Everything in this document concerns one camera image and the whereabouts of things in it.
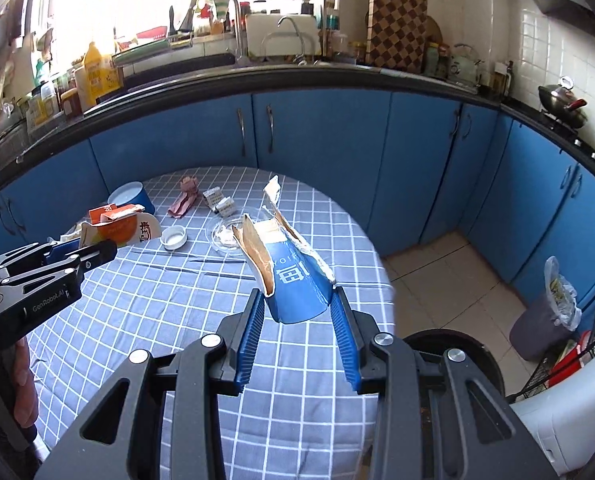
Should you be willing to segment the person left hand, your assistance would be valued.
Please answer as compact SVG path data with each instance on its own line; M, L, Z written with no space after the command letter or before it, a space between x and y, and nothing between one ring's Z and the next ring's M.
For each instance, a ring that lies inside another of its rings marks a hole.
M38 417L38 396L34 374L30 369L30 352L27 338L17 341L13 347L12 361L3 367L6 379L0 385L0 428L15 426L32 428Z

